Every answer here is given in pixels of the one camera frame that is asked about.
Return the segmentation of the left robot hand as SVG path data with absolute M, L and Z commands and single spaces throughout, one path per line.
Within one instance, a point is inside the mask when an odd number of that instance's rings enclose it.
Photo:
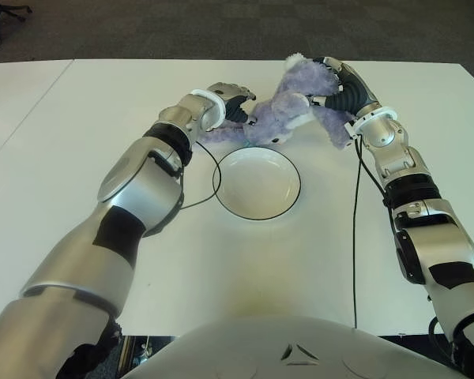
M 247 87 L 218 82 L 208 87 L 208 90 L 223 100 L 226 120 L 249 125 L 256 122 L 256 118 L 249 116 L 242 108 L 245 102 L 256 100 L 256 95 Z

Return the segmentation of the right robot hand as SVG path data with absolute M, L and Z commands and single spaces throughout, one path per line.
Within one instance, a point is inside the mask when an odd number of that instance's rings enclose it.
M 380 108 L 375 94 L 349 64 L 329 56 L 314 61 L 324 65 L 337 78 L 341 90 L 330 96 L 308 96 L 312 105 L 346 111 L 357 118 Z

